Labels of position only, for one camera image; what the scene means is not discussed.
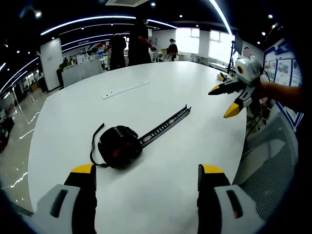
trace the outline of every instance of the air conditioner vent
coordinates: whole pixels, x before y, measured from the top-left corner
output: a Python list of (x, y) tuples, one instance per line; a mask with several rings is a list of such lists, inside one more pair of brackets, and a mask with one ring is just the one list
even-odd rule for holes
[(107, 6), (130, 6), (136, 7), (141, 5), (142, 3), (147, 2), (148, 0), (108, 0)]

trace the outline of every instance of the white pillar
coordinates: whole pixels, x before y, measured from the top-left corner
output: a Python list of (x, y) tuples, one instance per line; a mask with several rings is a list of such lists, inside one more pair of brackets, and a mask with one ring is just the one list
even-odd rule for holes
[(40, 47), (41, 64), (44, 72), (44, 79), (48, 90), (51, 91), (59, 86), (57, 68), (63, 63), (60, 39), (56, 38)]

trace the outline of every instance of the mesh chair back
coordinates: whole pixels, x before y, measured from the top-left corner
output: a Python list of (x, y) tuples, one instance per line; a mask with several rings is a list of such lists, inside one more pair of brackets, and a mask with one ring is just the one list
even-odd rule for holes
[(283, 113), (245, 141), (233, 184), (238, 184), (256, 203), (267, 221), (280, 203), (298, 160), (298, 143)]

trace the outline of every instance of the white wall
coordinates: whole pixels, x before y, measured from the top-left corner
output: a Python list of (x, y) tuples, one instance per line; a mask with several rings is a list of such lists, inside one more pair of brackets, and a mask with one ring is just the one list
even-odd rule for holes
[[(243, 50), (245, 47), (248, 47), (252, 53), (252, 55), (254, 55), (258, 62), (262, 65), (263, 64), (263, 59), (264, 59), (264, 51), (262, 51), (261, 49), (259, 49), (258, 47), (251, 45), (250, 43), (243, 41)], [(243, 51), (242, 51), (242, 55), (238, 55), (238, 58), (244, 58), (243, 56)]]
[(57, 68), (63, 63), (60, 39), (56, 38), (40, 47), (41, 64), (44, 72), (44, 79), (48, 90), (59, 86)]
[(199, 34), (198, 54), (204, 58), (208, 58), (209, 56), (209, 42), (210, 42), (210, 32), (201, 30)]
[(170, 45), (169, 40), (173, 38), (174, 40), (176, 39), (176, 30), (160, 30), (160, 31), (153, 31), (153, 37), (157, 38), (157, 45), (156, 49), (161, 50), (164, 48), (168, 48)]

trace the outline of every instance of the tape measure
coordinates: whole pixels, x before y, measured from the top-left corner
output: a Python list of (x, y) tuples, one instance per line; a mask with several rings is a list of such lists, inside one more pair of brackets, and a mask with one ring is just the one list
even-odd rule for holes
[(95, 165), (102, 167), (127, 167), (139, 156), (143, 148), (183, 120), (190, 111), (191, 107), (187, 108), (187, 105), (185, 105), (180, 111), (140, 138), (138, 138), (138, 134), (135, 131), (125, 126), (116, 126), (106, 130), (101, 135), (97, 144), (98, 150), (105, 163), (97, 164), (94, 161), (92, 154), (94, 151), (94, 138), (104, 127), (104, 124), (102, 124), (93, 134), (90, 160)]

